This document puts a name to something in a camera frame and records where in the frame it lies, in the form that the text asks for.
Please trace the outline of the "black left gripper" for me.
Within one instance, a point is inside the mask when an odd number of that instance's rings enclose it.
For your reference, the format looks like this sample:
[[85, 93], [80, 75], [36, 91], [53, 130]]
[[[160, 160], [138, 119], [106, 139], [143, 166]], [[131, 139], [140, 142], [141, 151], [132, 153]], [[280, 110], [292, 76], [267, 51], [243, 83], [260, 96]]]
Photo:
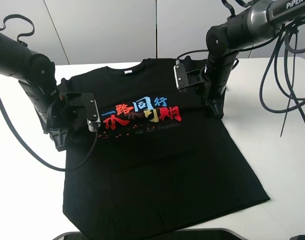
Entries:
[[66, 150], [67, 136], [74, 130], [74, 120], [67, 114], [68, 99], [60, 93], [54, 79], [37, 82], [18, 81], [32, 102], [39, 117], [43, 133], [49, 134], [58, 152]]

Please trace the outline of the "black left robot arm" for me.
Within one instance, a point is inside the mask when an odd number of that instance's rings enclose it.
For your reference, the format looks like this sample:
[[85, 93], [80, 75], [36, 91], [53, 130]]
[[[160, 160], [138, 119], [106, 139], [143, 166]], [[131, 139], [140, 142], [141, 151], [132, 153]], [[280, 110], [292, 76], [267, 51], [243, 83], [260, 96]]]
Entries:
[[47, 56], [29, 50], [0, 31], [0, 74], [18, 80], [44, 133], [61, 152], [69, 146], [71, 123], [64, 113], [68, 98], [57, 85], [55, 70], [55, 64]]

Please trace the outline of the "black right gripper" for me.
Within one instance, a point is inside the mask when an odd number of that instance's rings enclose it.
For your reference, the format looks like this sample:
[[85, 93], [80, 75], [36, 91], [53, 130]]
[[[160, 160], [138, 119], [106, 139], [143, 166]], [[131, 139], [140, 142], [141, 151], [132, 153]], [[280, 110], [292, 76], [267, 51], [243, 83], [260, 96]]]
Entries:
[[201, 94], [202, 100], [210, 107], [212, 116], [223, 117], [229, 68], [215, 68], [205, 65], [201, 77], [204, 82], [204, 89]]

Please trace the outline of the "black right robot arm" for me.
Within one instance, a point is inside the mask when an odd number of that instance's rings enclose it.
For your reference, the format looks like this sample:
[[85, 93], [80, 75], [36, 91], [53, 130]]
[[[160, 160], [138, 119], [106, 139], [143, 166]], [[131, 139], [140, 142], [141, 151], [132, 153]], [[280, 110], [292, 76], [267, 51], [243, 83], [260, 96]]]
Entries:
[[226, 85], [238, 53], [271, 40], [283, 24], [304, 15], [305, 0], [257, 0], [225, 23], [208, 30], [208, 57], [203, 78], [210, 84], [205, 102], [211, 115], [218, 119], [224, 116]]

